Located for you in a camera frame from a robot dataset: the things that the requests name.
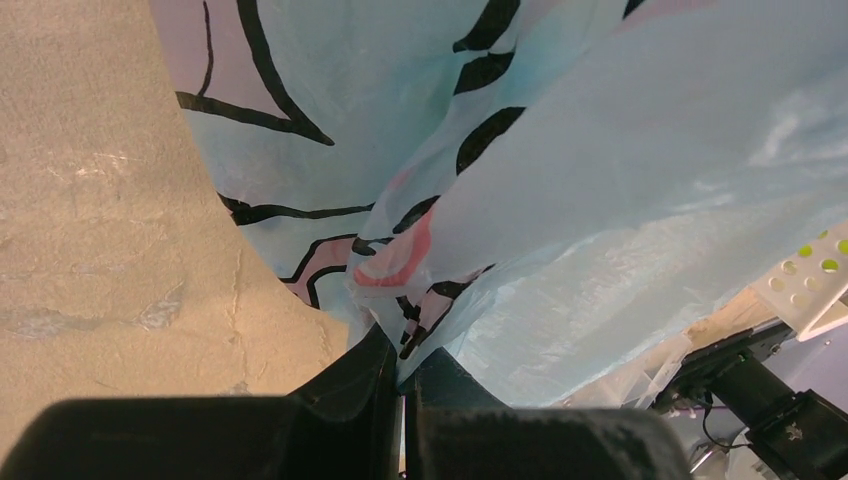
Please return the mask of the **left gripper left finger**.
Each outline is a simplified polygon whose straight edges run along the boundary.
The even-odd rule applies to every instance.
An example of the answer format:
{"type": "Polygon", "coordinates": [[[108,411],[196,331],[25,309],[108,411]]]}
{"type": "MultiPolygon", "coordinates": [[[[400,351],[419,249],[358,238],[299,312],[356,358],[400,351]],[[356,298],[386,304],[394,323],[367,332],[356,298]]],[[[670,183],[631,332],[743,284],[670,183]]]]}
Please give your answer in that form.
{"type": "Polygon", "coordinates": [[[391,479],[396,353],[372,328],[284,396],[58,402],[24,430],[5,479],[391,479]]]}

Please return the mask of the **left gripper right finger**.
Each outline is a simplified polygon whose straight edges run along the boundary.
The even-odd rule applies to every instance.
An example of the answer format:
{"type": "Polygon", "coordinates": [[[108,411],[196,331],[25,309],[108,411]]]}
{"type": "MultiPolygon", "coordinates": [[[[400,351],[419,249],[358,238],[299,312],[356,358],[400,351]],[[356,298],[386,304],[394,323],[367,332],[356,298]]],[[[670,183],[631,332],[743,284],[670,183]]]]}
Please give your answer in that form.
{"type": "Polygon", "coordinates": [[[675,432],[639,409],[517,409],[444,350],[401,386],[410,479],[689,479],[675,432]]]}

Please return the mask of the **light blue plastic bag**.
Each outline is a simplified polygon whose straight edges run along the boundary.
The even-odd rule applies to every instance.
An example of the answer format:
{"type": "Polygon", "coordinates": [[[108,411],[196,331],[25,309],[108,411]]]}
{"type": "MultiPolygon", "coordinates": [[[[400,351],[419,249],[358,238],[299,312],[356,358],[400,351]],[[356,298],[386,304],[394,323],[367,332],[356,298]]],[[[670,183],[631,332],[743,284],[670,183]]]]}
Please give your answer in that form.
{"type": "Polygon", "coordinates": [[[398,376],[548,406],[847,217],[843,1],[154,1],[234,223],[398,376]]]}

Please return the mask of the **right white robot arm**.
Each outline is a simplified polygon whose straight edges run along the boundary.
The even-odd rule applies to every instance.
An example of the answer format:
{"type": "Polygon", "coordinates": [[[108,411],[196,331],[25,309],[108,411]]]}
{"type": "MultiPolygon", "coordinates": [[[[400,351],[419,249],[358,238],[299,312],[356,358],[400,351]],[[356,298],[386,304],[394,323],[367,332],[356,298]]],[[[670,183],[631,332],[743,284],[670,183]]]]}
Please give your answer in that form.
{"type": "Polygon", "coordinates": [[[747,329],[687,355],[652,409],[708,416],[725,408],[746,427],[745,440],[709,436],[709,446],[745,449],[779,479],[846,478],[846,411],[813,390],[793,390],[763,363],[792,335],[785,325],[747,329]]]}

